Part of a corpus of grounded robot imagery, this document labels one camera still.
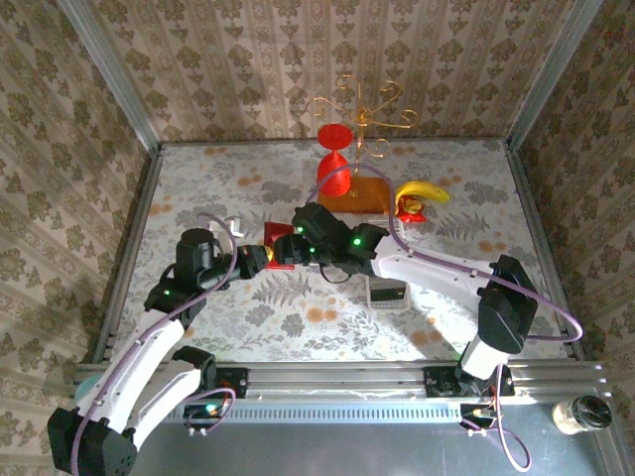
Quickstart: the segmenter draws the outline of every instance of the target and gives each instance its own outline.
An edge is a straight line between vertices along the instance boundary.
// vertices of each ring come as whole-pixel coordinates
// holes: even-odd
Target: wooden block
[[[333,213],[384,214],[390,211],[390,189],[381,178],[351,177],[350,190],[343,196],[319,194],[317,203]]]

